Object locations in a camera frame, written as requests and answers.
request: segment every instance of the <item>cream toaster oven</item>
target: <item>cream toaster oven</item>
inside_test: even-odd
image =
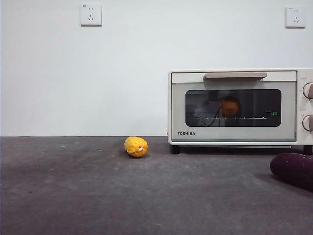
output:
[[[313,68],[173,70],[168,142],[182,145],[313,145]]]

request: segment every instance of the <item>wall outlet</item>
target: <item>wall outlet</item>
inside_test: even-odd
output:
[[[305,28],[306,12],[303,7],[286,7],[286,27]]]
[[[102,25],[101,5],[82,5],[80,23],[81,25]]]

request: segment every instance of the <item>concrete floor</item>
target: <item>concrete floor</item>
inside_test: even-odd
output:
[[[2,138],[1,234],[312,234],[313,193],[270,172],[284,150],[171,155],[165,137],[147,137],[133,159],[124,140]]]

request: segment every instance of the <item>purple object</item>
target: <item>purple object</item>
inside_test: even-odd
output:
[[[280,180],[313,190],[313,157],[297,153],[283,153],[270,162],[270,170]]]

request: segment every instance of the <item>oven door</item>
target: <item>oven door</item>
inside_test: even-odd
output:
[[[172,74],[172,142],[295,142],[296,72]]]

